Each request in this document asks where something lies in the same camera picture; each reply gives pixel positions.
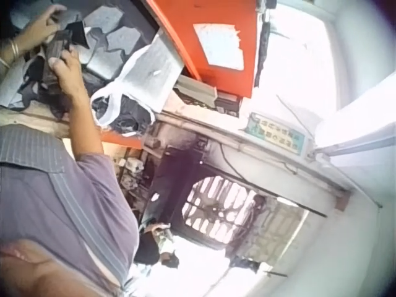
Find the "finger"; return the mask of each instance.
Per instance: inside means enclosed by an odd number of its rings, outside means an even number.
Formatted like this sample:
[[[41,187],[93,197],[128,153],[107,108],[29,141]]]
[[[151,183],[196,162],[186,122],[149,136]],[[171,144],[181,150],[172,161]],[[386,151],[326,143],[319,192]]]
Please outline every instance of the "finger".
[[[65,11],[67,9],[66,6],[60,5],[60,4],[54,4],[49,6],[47,10],[44,11],[44,13],[41,15],[41,19],[48,20],[51,15],[53,15],[57,11]]]
[[[61,75],[63,72],[69,70],[66,64],[62,60],[57,58],[49,58],[48,65],[52,69],[52,71],[55,72],[55,74],[58,76]]]
[[[80,61],[79,52],[76,50],[76,48],[74,46],[71,45],[69,51],[70,51],[70,53],[71,53],[73,58],[76,58],[77,60]]]
[[[65,60],[66,65],[71,66],[75,64],[75,58],[72,56],[70,51],[63,50],[61,53],[61,58]]]
[[[47,25],[55,25],[55,24],[56,24],[56,22],[52,18],[49,18],[47,20]]]
[[[61,26],[59,24],[53,24],[45,27],[45,36],[50,36],[55,34],[55,32],[59,31]]]

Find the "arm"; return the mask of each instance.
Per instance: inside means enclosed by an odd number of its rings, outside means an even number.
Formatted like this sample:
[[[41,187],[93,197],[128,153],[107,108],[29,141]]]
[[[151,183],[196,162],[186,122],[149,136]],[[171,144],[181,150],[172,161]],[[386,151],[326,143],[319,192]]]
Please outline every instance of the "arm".
[[[63,51],[62,59],[51,58],[49,66],[59,79],[62,91],[71,100],[70,138],[76,160],[83,154],[103,153],[100,131],[93,120],[90,99],[82,80],[79,54],[71,48]]]
[[[18,56],[15,57],[14,50],[10,43],[2,42],[0,47],[0,58],[8,65],[12,66],[17,59],[22,57],[34,47],[42,44],[49,36],[59,30],[59,26],[51,19],[51,16],[59,11],[66,10],[63,5],[52,5],[26,27],[23,32],[15,37],[14,44],[18,47]],[[0,62],[0,82],[5,78],[8,68]]]

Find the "wrist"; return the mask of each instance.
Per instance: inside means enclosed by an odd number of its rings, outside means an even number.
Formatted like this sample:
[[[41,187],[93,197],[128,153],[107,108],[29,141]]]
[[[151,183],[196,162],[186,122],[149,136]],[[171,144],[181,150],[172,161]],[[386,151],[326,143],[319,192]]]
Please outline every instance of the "wrist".
[[[22,57],[25,53],[30,51],[30,48],[27,48],[28,46],[26,46],[26,42],[24,42],[24,36],[23,35],[16,36],[12,40],[12,42],[14,42],[14,44],[17,47],[18,56],[16,57],[16,59]]]
[[[78,107],[78,106],[90,107],[90,98],[87,92],[79,92],[79,93],[71,94],[69,95],[69,98],[72,102],[72,107]]]

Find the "white paper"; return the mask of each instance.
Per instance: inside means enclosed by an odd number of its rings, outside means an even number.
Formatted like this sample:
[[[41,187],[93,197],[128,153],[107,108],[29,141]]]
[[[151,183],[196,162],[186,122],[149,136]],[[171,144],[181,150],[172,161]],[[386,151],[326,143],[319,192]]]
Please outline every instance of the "white paper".
[[[243,51],[234,25],[194,24],[208,63],[230,69],[243,70]]]

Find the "orange panel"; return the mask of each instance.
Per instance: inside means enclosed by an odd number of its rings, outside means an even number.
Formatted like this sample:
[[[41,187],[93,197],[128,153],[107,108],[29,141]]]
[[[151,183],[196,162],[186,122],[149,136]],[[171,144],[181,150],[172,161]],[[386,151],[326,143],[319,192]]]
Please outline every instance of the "orange panel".
[[[115,132],[103,132],[100,138],[101,141],[109,142],[111,144],[123,145],[137,150],[141,150],[143,148],[142,140],[138,137],[123,137]]]
[[[147,3],[195,79],[228,93],[251,97],[257,47],[256,0],[147,0]],[[234,25],[241,40],[244,70],[209,65],[194,24]]]

